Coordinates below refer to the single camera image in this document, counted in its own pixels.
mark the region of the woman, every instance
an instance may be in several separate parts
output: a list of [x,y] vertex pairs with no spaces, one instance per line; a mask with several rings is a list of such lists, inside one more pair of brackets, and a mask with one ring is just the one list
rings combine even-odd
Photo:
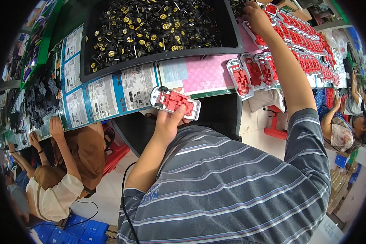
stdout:
[[29,178],[24,194],[19,194],[18,186],[8,189],[28,226],[33,225],[29,222],[31,217],[37,221],[60,221],[68,217],[69,207],[76,199],[96,192],[107,158],[100,122],[64,134],[60,119],[51,117],[49,130],[58,167],[50,166],[34,136],[30,137],[30,142],[42,162],[36,169],[15,152],[13,144],[9,145],[13,157],[25,166]]
[[358,89],[356,88],[356,71],[352,71],[351,76],[351,94],[348,96],[346,100],[346,109],[344,111],[345,115],[354,115],[359,116],[363,113],[363,110],[366,110],[366,93],[362,96],[359,94]]
[[326,144],[340,152],[351,153],[366,142],[366,117],[362,114],[351,127],[344,119],[345,102],[335,97],[332,109],[321,106],[319,118]]

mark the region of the gray striped shirt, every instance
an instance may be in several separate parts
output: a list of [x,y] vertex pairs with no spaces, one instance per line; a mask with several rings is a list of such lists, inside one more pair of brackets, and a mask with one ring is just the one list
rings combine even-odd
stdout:
[[[331,190],[315,110],[293,114],[284,158],[208,127],[180,129],[148,192],[124,191],[140,243],[307,243]],[[135,243],[122,208],[118,230],[118,243]]]

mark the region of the black plastic part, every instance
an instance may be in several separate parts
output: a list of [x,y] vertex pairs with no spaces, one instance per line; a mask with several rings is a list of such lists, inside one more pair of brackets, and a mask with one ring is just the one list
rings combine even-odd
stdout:
[[93,46],[96,42],[95,30],[100,29],[102,22],[99,17],[102,12],[108,7],[108,1],[102,0],[89,8],[87,17],[84,23],[82,48],[80,53],[80,80],[85,83],[87,81],[96,79],[103,75],[110,73],[116,73],[120,70],[124,70],[133,66],[138,66],[146,63],[162,61],[166,59],[176,59],[182,57],[202,56],[202,55],[224,55],[224,54],[241,54],[244,52],[243,42],[241,39],[240,31],[234,18],[232,8],[230,7],[228,0],[211,1],[204,0],[205,3],[209,3],[214,7],[214,11],[217,16],[217,26],[222,32],[222,46],[223,47],[210,47],[210,48],[197,48],[197,49],[185,49],[179,51],[169,51],[162,53],[155,53],[148,56],[143,56],[135,59],[131,59],[122,63],[106,67],[104,69],[93,72],[90,68],[90,57],[94,53]]
[[159,90],[160,90],[160,91],[163,91],[163,92],[165,92],[165,93],[166,93],[166,92],[168,91],[168,88],[167,88],[167,87],[165,87],[165,86],[160,86],[160,87],[159,87]]
[[155,108],[162,109],[163,108],[163,104],[161,104],[161,103],[155,103]]

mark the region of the black wheel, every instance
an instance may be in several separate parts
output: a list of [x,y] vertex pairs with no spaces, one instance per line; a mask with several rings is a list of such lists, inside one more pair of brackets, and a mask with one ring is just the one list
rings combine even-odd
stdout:
[[168,91],[168,88],[165,86],[160,86],[159,90],[166,93]]
[[163,105],[161,103],[155,103],[155,108],[163,109]]

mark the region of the white tile floor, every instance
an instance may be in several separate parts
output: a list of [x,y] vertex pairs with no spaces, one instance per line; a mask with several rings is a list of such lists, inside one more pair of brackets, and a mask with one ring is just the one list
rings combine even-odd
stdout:
[[[264,134],[269,117],[268,112],[258,110],[251,113],[247,101],[243,102],[242,121],[240,136],[243,143],[254,146],[280,159],[284,158],[286,141]],[[285,125],[286,117],[279,118],[278,125]],[[98,205],[99,213],[93,218],[96,221],[108,224],[117,224],[118,212],[121,204],[122,179],[125,169],[138,157],[130,151],[117,165],[117,168],[102,178],[96,188],[96,193],[88,199],[81,199],[81,202],[95,202]],[[92,203],[72,204],[74,213],[83,217],[91,217],[96,213],[96,207]]]

